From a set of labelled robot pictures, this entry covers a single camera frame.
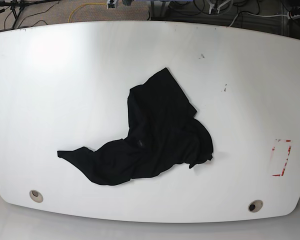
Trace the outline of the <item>white power strip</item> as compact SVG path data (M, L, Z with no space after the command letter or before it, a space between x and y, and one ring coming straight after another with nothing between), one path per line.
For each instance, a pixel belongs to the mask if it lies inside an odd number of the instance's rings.
M300 19L300 6L293 7L288 13L288 19L297 20Z

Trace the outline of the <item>red tape rectangle marking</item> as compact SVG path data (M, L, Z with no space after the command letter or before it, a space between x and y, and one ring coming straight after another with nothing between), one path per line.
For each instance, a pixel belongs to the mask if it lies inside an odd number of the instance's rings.
M272 177L282 177L285 173L292 149L289 139L276 139L271 150L269 171Z

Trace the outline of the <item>black T-shirt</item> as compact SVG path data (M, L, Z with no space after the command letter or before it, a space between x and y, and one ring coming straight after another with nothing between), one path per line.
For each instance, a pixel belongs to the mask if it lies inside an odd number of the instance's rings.
M95 151L59 150L57 156L101 186L153 178L174 165L192 168L213 158L210 133L195 119L197 110L167 68L131 88L127 108L126 138Z

